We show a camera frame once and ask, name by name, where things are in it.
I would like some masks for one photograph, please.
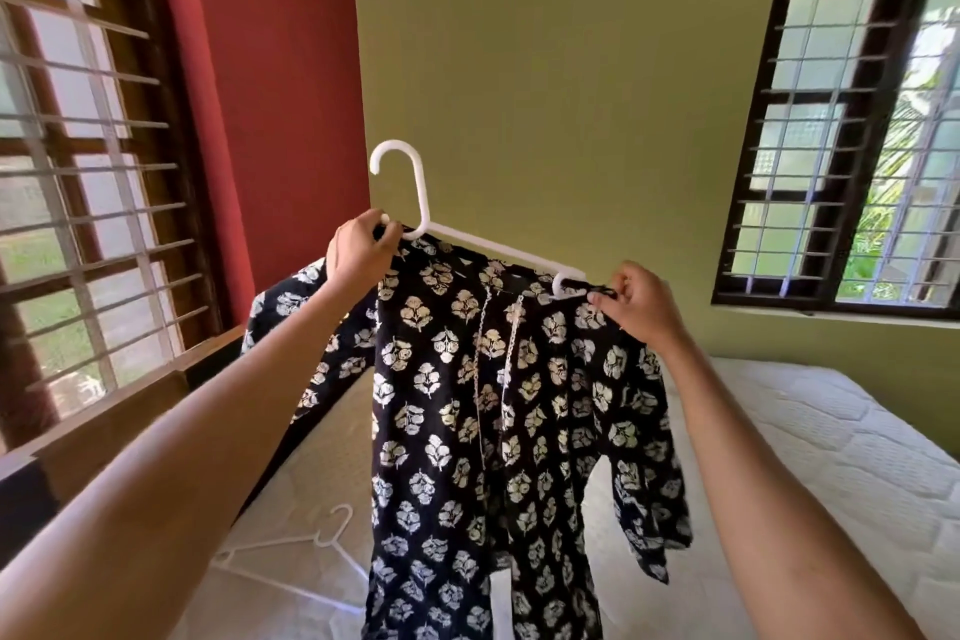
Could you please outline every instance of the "kurta sleeve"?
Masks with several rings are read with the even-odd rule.
[[[321,258],[258,294],[250,307],[241,353],[256,348],[271,330],[294,314],[325,282],[327,268]],[[337,400],[343,397],[367,367],[373,366],[376,331],[377,290],[373,289],[343,318],[323,354],[318,355],[317,368],[300,397],[290,427],[280,440],[263,476],[260,476],[246,498],[244,510],[257,498],[294,449],[330,412]]]
[[[609,458],[617,519],[640,568],[667,583],[665,549],[689,547],[693,537],[660,365],[624,334],[602,369],[593,381],[593,415]]]

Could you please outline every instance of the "mattress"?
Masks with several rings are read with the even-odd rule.
[[[928,638],[960,639],[960,464],[834,370],[739,359],[715,359],[714,365],[775,452],[843,526]],[[359,636],[373,546],[371,389],[371,374],[358,380],[234,525],[174,640]],[[693,547],[669,552],[669,586],[646,577],[614,516],[610,464],[598,462],[583,518],[604,635],[756,637],[720,548],[669,378],[667,394],[687,479]],[[343,505],[352,507],[345,526],[349,511]],[[318,546],[341,528],[335,545]],[[244,549],[296,537],[308,539]],[[509,584],[506,573],[494,575],[497,640],[512,637]]]

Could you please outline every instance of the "black floral kurta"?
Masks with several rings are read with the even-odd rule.
[[[490,573],[512,572],[514,631],[599,638],[580,505],[601,455],[640,568],[690,546],[657,358],[550,276],[426,236],[331,338],[272,473],[374,367],[374,549],[366,638],[491,638]],[[254,302],[249,349],[325,280],[322,261]]]

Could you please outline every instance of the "hand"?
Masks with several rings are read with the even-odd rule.
[[[631,337],[657,351],[688,338],[670,286],[653,271],[625,260],[613,273],[610,285],[615,299],[596,292],[587,299]]]
[[[403,226],[396,220],[391,220],[383,236],[374,240],[374,229],[383,215],[383,210],[371,208],[348,220],[337,228],[326,247],[327,282],[349,286],[357,299],[383,279],[401,242]]]

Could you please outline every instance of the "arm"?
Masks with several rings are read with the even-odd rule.
[[[780,462],[687,333],[666,283],[636,263],[616,299],[590,302],[660,355],[733,580],[765,640],[922,640],[917,623],[843,529]]]
[[[402,227],[338,229],[300,310],[130,443],[0,573],[0,638],[165,638],[270,460],[330,335]]]

